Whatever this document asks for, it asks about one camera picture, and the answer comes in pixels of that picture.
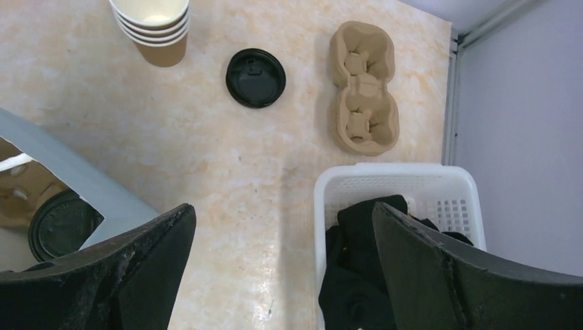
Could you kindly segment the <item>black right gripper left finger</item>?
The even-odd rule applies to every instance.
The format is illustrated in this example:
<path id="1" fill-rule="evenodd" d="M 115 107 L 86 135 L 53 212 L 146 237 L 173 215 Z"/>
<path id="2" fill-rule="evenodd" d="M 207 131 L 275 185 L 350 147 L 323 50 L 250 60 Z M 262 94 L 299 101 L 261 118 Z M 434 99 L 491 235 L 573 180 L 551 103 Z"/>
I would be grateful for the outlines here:
<path id="1" fill-rule="evenodd" d="M 166 329 L 196 228 L 184 203 L 91 247 L 1 273 L 2 329 Z"/>

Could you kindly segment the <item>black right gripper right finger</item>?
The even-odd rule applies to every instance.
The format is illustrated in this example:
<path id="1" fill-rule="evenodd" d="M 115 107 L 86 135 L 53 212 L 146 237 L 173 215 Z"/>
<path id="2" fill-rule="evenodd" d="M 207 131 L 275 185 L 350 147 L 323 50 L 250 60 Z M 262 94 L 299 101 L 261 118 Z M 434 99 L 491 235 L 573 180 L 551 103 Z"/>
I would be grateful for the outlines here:
<path id="1" fill-rule="evenodd" d="M 581 329 L 582 278 L 484 252 L 377 203 L 373 229 L 399 329 Z"/>

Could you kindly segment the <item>light blue paper bag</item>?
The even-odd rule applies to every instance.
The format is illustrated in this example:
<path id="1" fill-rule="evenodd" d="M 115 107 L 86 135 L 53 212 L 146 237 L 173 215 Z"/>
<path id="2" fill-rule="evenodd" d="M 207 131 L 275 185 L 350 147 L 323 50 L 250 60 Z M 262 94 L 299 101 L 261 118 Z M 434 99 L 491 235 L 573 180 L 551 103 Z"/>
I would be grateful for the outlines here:
<path id="1" fill-rule="evenodd" d="M 85 158 L 41 127 L 5 109 L 1 110 L 1 139 L 11 142 L 48 168 L 104 217 L 105 223 L 99 225 L 97 232 L 83 243 L 84 248 L 159 216 L 159 212 L 94 168 Z M 21 271 L 35 264 L 22 234 L 26 228 L 1 227 L 2 271 Z"/>

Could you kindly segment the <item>black plastic cup lid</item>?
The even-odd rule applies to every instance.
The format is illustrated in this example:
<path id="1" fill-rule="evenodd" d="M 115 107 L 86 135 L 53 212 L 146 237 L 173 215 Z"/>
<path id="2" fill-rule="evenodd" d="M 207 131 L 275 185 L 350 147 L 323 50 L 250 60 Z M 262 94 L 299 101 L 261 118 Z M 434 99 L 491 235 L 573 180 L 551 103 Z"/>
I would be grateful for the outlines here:
<path id="1" fill-rule="evenodd" d="M 39 262 L 80 249 L 104 217 L 73 190 L 48 199 L 36 211 L 28 230 L 30 250 Z"/>

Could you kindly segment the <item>brown cardboard cup carrier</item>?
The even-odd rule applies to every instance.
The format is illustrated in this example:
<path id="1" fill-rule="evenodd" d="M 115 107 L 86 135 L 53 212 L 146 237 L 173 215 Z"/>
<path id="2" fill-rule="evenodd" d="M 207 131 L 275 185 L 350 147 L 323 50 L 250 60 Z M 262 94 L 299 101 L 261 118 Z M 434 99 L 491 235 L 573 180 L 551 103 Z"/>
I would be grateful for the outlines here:
<path id="1" fill-rule="evenodd" d="M 1 227 L 26 228 L 36 211 L 69 187 L 48 168 L 1 139 Z"/>

